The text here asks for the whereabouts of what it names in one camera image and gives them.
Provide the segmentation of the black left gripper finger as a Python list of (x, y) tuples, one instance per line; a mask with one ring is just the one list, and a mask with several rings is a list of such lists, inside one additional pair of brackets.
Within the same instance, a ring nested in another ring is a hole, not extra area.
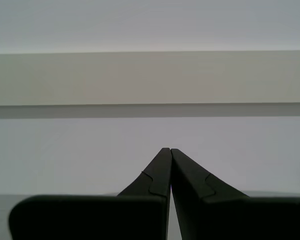
[(117, 195), (36, 195), (16, 204), (8, 226), (14, 240), (165, 240), (172, 153), (161, 149)]
[(300, 196), (249, 196), (178, 149), (171, 187), (184, 240), (300, 240)]

